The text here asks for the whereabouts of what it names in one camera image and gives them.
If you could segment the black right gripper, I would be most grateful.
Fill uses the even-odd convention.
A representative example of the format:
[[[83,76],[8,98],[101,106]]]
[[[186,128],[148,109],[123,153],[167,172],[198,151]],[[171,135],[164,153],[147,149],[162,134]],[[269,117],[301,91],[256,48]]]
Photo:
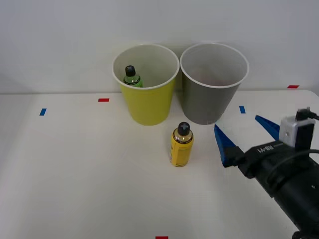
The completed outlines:
[[[259,115],[255,120],[275,140],[242,151],[224,132],[214,126],[222,165],[238,166],[249,179],[255,178],[262,186],[319,185],[319,164],[311,157],[317,149],[295,148],[278,141],[280,126]]]

